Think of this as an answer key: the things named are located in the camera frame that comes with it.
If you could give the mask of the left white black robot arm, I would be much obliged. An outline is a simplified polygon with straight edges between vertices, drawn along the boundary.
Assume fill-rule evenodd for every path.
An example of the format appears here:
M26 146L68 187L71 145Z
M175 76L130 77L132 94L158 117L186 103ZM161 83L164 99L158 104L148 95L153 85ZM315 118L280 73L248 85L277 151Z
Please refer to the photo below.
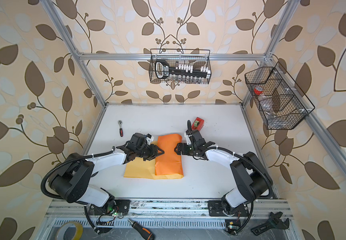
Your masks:
M101 234L101 230L89 217L87 206L102 208L114 200L114 196L103 188L90 186L91 177L101 170L126 165L135 158L151 161L163 155L164 150L152 144L152 140L149 134L135 133L124 145L113 147L109 152L86 156L72 154L43 177L41 191L52 199L83 205L89 225L97 234Z

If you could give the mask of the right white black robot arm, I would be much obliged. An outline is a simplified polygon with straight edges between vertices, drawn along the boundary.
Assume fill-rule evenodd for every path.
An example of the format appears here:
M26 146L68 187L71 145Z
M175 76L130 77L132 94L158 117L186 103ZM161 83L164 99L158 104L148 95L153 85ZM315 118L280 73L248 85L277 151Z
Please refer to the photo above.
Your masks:
M232 231L232 235L236 236L250 221L254 201L259 198L270 199L274 196L273 180L253 152L238 154L219 147L214 142L206 142L200 131L192 128L191 121L187 122L187 126L188 129L185 132L187 142L177 144L176 154L191 156L195 160L215 162L232 171L236 187L221 198L223 214L232 217L238 213L239 207L251 205L245 222Z

